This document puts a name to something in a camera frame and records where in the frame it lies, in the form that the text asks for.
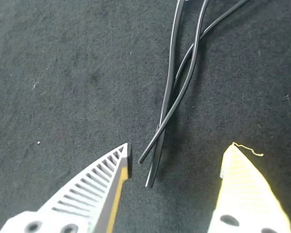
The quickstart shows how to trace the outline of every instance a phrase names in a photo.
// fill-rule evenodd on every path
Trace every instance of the black carpet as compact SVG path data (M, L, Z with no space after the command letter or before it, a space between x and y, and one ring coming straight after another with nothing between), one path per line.
M205 26L236 0L211 0ZM115 233L207 231L225 149L253 159L291 219L291 0L251 0L201 43L153 189L137 164L159 118L176 1L0 0L0 228L130 142ZM179 57L201 1L185 3Z

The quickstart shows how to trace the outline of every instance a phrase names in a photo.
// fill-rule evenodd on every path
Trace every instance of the white speck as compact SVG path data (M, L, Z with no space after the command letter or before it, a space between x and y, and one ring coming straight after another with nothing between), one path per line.
M39 82L40 82L40 81L37 81L37 82L35 82L35 83L33 84L32 90L35 89L35 86L36 86Z

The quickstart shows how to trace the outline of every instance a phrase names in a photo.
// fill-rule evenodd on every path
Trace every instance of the hole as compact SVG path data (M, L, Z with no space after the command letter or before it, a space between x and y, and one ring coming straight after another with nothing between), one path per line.
M113 152L113 155L118 159L120 157L120 155L118 154L117 151Z
M95 196L97 196L97 197L99 197L99 198L102 198L101 195L95 193L95 192L92 191L92 190L89 190L88 188L83 187L82 185L79 185L78 183L77 183L75 186L78 187L78 188L80 188L80 189L82 189L82 190L84 190L85 192L88 192L89 194L92 194L92 195L95 195Z
M86 198L86 199L88 199L88 200L91 200L91 201L94 201L94 202L98 202L97 200L95 200L95 199L93 199L93 198L91 198L91 197L89 197L89 196L87 196L87 195L85 195L85 194L83 194L83 193L80 193L80 192L78 192L78 191L76 191L76 190L74 190L74 189L70 189L70 192L71 192L71 193L74 193L74 194L77 194L77 195L79 195L79 196L81 196L81 197L84 197L84 198Z
M107 162L107 160L103 160L102 163L103 163L103 164L104 164L108 169L110 169L111 171L114 171L113 166L112 166L111 164L109 164L109 163Z
M96 189L97 191L101 192L101 193L105 193L104 190L102 190L101 188L97 187L96 185L94 185L91 182L88 182L87 180L85 180L84 178L81 179L81 181L89 186L91 186L92 188Z
M263 228L261 230L261 233L277 233L276 231L270 229L270 228Z
M100 178L102 178L103 180L105 180L106 182L109 183L109 179L107 179L107 177L105 177L102 172L100 173L99 171L97 171L95 168L92 170L93 173L95 173L96 175L98 175Z
M116 165L116 160L112 157L112 155L108 156L108 159L111 161L111 163L113 163L114 165Z
M228 225L239 227L239 221L231 215L222 215L220 220Z
M98 168L99 168L103 173L105 173L107 176L109 176L109 177L112 176L111 173L108 172L107 169L106 169L104 166L102 166L101 164L98 164L97 167L98 167Z
M87 209L81 208L81 207L79 207L79 206L77 206L77 205L73 205L73 204L71 204L71 203L67 203L67 202L64 202L64 201L61 201L61 200L60 200L58 203L61 204L61 205L65 205L65 206L68 206L68 207L72 207L72 208L78 209L78 210L83 210L83 211L90 212L90 211L87 210Z
M41 225L42 225L42 222L40 221L31 222L26 226L25 232L26 233L37 232L38 230L40 230Z
M62 230L60 231L60 233L77 233L78 232L78 226L75 224L69 224L66 225L62 228Z
M72 211L68 211L68 210L64 210L64 209L60 209L60 208L56 208L56 207L53 207L52 210L55 210L55 211L61 212L61 213L70 214L70 215L81 216L81 217L84 217L84 218L90 218L90 216L80 214L77 211L72 212Z
M103 187L107 187L106 184L104 184L102 181L98 180L95 176L93 176L92 174L90 173L87 173L86 176L90 179L92 179L93 181L97 182L98 184L100 184L101 186Z
M79 200L79 199L77 199L77 198L73 198L73 197L71 197L71 196L69 196L69 195L64 195L64 197L67 198L67 199L70 199L70 200L74 200L74 201L76 201L76 202L79 202L80 204L83 204L83 205L87 205L87 206L95 207L95 206L93 206L93 205L91 205L91 204L89 204L89 203L87 203L87 202L85 202L85 201Z

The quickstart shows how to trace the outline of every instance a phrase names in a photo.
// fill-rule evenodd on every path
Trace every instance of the black cable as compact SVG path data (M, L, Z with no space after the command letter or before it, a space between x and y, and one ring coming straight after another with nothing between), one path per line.
M229 10L227 10L225 13L223 13L220 17L218 17L214 22L212 22L201 34L200 36L200 40L202 38L204 38L204 36L206 36L206 34L214 27L216 26L219 22L221 22L223 19L225 19L226 17L230 16L232 13L234 13L238 8L240 8L242 5L244 5L245 3L247 3L250 0L241 0L238 3L236 3L232 8L230 8ZM182 74L182 71L184 69L184 66L186 64L186 62L188 61L188 59L191 57L192 54L192 50L194 47L194 43L191 44L191 46L189 47L189 49L187 50L185 56L183 57L180 67L178 69L178 72L176 74L176 79L175 79L175 83L174 86L177 85L180 76ZM142 156L139 158L138 163L142 163L144 161L144 159L146 158L146 156L148 155L148 153L143 153Z
M193 52L192 52L191 64L190 64L190 68L189 68L189 71L188 71L188 74L187 74L187 78L186 78L186 80L185 80L185 82L183 84L183 87L182 87L182 89L184 91L180 91L180 93L177 96L174 104L172 105L172 107L170 108L168 114L166 115L166 118L164 118L164 121L161 123L161 125L159 126L159 128L155 132L154 137L153 137L152 141L150 142L149 146L144 151L144 154L148 153L151 150L151 148L153 147L155 141L158 139L158 137L160 136L160 134L164 130L164 127L166 126L166 123L168 122L168 120L170 119L171 115L174 113L175 109L177 108L177 106L181 102L181 99L182 99L182 97L183 97L183 95L185 93L185 90L187 89L187 87L188 87L188 85L190 83L190 80L192 78L192 74L193 74L193 71L194 71L196 59L197 59L198 43L199 43L199 38L200 38L200 31L201 31L202 21L204 19L204 14L205 14L205 10L206 10L208 2L209 2L209 0L204 0L203 1L203 4L202 4L200 12L199 12L199 16L198 16L198 20L197 20L197 26L196 26L196 34L195 34L195 40L194 40L194 47L193 47ZM161 154L158 155L157 159L155 159L155 157L153 158L153 161L152 161L152 164L151 164L151 168L150 168L150 171L149 171L149 175L148 175L148 179L147 179L147 186L148 187L152 187L153 186L153 183L154 183L154 180L155 180L155 177L156 177L156 173L157 173L157 169L158 169L158 166L159 166L160 158L161 158Z
M166 83L166 89L165 89L165 93L164 93L164 97L163 97L160 121L159 121L158 126L161 125L162 121L166 117L167 112L169 111L171 96L173 94L174 82L175 82L176 40L177 40L177 34L178 34L183 5L184 5L184 0L177 1L175 15L174 15L174 21L173 21L173 26L171 29L171 36L170 36L167 83ZM157 164L156 170L158 168L158 164L160 162L160 158L161 158L161 154L162 154L164 138L165 138L165 130L163 130L163 132L159 136L158 140L156 141L156 145L155 145L154 152L153 152L153 159L152 159L152 163L151 163L151 167L150 167L150 172L152 172L152 168L153 168L152 165L153 164ZM153 182L151 182L151 180L148 179L146 181L146 186L148 186L148 184L151 184L151 183L153 183Z

